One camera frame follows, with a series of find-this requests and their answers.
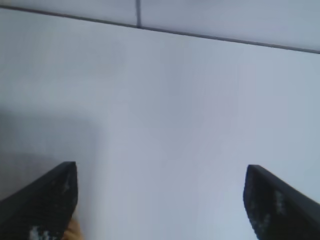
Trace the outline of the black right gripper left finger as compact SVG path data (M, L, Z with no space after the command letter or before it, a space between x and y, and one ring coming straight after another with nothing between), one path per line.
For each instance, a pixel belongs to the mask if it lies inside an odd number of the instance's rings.
M78 203L74 161L63 162L1 200L2 240L61 240Z

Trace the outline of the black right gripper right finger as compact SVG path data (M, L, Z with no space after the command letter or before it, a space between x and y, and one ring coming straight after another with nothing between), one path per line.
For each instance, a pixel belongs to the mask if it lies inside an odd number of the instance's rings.
M247 167L243 204L259 240L318 240L320 205L260 165Z

